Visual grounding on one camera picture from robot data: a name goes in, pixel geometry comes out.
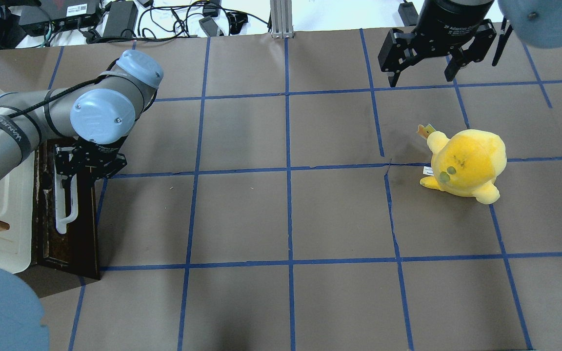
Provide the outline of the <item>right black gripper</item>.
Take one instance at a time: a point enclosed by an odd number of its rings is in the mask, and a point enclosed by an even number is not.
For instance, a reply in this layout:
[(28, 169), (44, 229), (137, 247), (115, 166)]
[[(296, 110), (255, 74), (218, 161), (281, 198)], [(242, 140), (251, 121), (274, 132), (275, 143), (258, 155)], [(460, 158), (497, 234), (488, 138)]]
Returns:
[[(491, 20), (485, 19), (492, 4), (492, 0), (426, 0), (411, 33), (392, 28), (384, 38), (378, 62), (389, 86), (396, 87), (401, 72), (424, 55), (450, 53), (444, 70), (448, 82), (461, 68), (484, 60), (497, 36)], [(471, 40), (468, 49), (462, 49)]]

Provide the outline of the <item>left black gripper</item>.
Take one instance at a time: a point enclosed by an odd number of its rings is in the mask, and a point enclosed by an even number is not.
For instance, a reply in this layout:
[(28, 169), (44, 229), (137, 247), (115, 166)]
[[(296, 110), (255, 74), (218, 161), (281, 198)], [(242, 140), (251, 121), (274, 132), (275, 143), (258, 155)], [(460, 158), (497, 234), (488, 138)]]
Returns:
[(63, 180), (69, 181), (83, 168), (91, 167), (91, 178), (111, 178), (127, 166), (125, 156), (119, 153), (127, 137), (120, 137), (116, 142), (98, 144), (78, 138), (72, 147), (57, 147), (54, 158), (54, 170)]

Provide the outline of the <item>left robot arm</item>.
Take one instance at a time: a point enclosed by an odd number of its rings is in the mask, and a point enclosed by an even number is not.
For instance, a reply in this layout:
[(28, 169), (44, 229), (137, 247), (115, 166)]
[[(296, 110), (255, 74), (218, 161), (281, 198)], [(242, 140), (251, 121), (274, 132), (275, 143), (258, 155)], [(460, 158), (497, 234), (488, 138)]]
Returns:
[[(152, 106), (164, 71), (151, 56), (126, 50), (97, 78), (67, 89), (0, 94), (0, 180), (51, 139), (75, 138), (58, 151), (54, 184), (72, 186), (83, 167), (112, 177), (127, 164), (119, 153)], [(31, 287), (0, 268), (0, 351), (46, 351), (49, 329)]]

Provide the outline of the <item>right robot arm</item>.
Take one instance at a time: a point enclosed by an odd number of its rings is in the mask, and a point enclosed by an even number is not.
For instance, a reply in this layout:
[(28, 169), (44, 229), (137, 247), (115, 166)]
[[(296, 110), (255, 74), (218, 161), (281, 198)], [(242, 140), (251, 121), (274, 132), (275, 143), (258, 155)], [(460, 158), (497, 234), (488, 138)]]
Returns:
[(404, 69), (427, 58), (449, 57), (444, 70), (453, 81), (459, 70), (481, 62), (498, 40), (492, 65), (497, 66), (511, 34), (540, 48), (562, 47), (562, 0), (500, 0), (501, 29), (486, 17), (492, 0), (427, 0), (415, 28), (388, 31), (378, 62), (391, 87)]

